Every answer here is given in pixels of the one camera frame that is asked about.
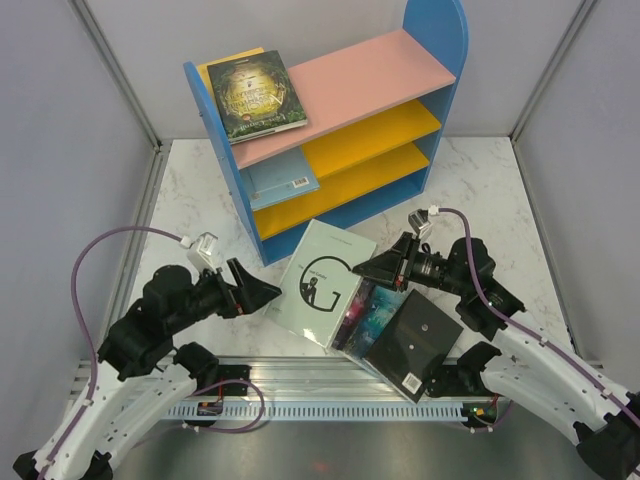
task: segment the pink shelf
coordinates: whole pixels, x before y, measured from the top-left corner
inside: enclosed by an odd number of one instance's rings
[[[289,76],[309,124],[233,146],[239,168],[455,82],[402,29],[296,65]]]

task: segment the green fantasy book cover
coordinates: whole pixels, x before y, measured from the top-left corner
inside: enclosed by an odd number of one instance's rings
[[[209,65],[208,70],[230,143],[307,124],[277,51]]]

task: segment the yellow shelf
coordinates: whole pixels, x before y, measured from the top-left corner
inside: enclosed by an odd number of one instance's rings
[[[436,132],[440,122],[412,100],[302,145],[318,180]]]
[[[320,181],[320,189],[254,212],[262,240],[416,172],[429,160],[407,143]]]

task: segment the black book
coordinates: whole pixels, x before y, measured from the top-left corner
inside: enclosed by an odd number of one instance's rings
[[[413,290],[364,360],[414,403],[460,337],[462,327]]]

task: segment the book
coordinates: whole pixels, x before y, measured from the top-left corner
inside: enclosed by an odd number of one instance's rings
[[[406,298],[407,295],[404,292],[394,292],[383,287],[374,287],[357,325],[352,330],[344,346],[336,348],[336,350],[341,350],[351,359],[362,359]]]
[[[342,350],[344,348],[347,340],[349,340],[353,331],[358,327],[358,323],[360,323],[367,313],[367,310],[371,305],[371,295],[374,288],[375,285],[368,280],[363,280],[360,283],[360,287],[358,287],[358,291],[353,297],[351,305],[342,319],[340,328],[338,328],[338,333],[333,339],[331,348],[334,350]]]
[[[361,282],[351,269],[375,249],[367,238],[311,220],[280,282],[282,295],[265,315],[329,348]]]
[[[207,87],[207,92],[209,92],[209,95],[211,95],[211,98],[213,99],[214,103],[215,103],[215,98],[213,96],[213,86],[211,85],[211,78],[209,77],[209,71],[208,71],[209,65],[215,65],[216,63],[235,60],[236,58],[248,57],[249,55],[255,55],[256,53],[262,53],[262,52],[264,52],[264,48],[262,47],[252,48],[251,50],[247,50],[246,52],[240,52],[240,53],[236,53],[235,55],[229,55],[228,57],[220,58],[212,62],[201,63],[196,67],[198,69],[198,73],[200,74],[200,77],[202,78],[202,83],[204,83],[204,86]]]
[[[365,363],[414,403],[462,333],[446,313],[412,290],[364,356]]]
[[[252,210],[260,210],[320,188],[299,147],[240,170]]]
[[[277,51],[214,63],[207,70],[230,143],[307,124]]]

